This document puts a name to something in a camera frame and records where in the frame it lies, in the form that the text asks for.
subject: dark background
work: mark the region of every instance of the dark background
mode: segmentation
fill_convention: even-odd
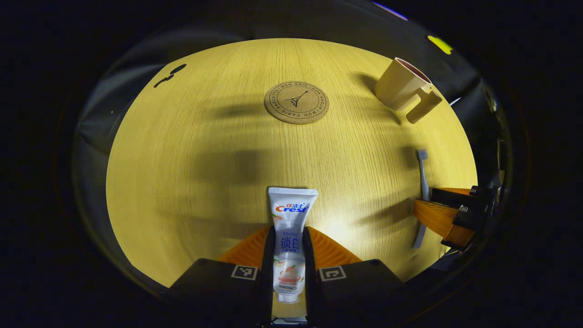
[[[71,195],[59,196],[68,183],[70,149],[57,141],[75,128],[74,120],[60,119],[67,101],[74,101],[70,95],[90,90],[91,81],[131,45],[191,5],[127,0],[2,5],[7,148],[2,170],[9,196],[3,271],[9,291],[5,313],[14,326],[176,323],[87,239]],[[576,11],[498,0],[439,8],[429,1],[396,1],[389,7],[446,39],[487,81],[512,90],[531,159],[523,165],[531,170],[528,196],[508,228],[511,236],[504,236],[505,251],[465,288],[406,325],[580,323],[574,308],[580,293],[571,281],[580,281],[581,274],[567,266],[580,255],[574,244],[580,217],[575,170],[581,167],[575,139],[580,106],[574,96],[580,92],[568,87],[580,84],[569,82],[579,78]]]

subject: cork coaster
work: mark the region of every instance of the cork coaster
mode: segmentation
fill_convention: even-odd
[[[269,114],[292,124],[316,122],[326,115],[329,105],[322,89],[299,81],[280,83],[265,95],[265,108]]]

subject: cream mug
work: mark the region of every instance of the cream mug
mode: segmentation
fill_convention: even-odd
[[[374,86],[374,94],[395,111],[419,101],[406,115],[409,122],[416,123],[441,103],[442,98],[434,89],[431,80],[415,66],[395,58]]]

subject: white toothbrush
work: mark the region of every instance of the white toothbrush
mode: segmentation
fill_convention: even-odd
[[[419,167],[421,168],[421,193],[424,201],[429,201],[429,186],[427,185],[427,180],[425,180],[425,170],[423,169],[423,161],[427,160],[429,157],[427,155],[426,149],[417,150],[417,157],[419,157]],[[419,222],[419,231],[417,232],[417,238],[413,244],[413,248],[421,247],[423,242],[423,236],[425,235],[425,224]]]

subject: round table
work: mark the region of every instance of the round table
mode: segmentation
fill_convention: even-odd
[[[476,167],[447,101],[411,124],[375,97],[390,62],[343,44],[263,39],[164,67],[124,117],[107,169],[109,216],[129,261],[169,287],[198,258],[272,224],[267,188],[279,186],[317,189],[306,225],[361,259],[382,260],[404,281],[425,270],[447,247],[430,230],[411,247],[416,150],[429,154],[430,187],[476,185]],[[271,116],[265,94],[286,81],[321,88],[327,114],[304,125]]]

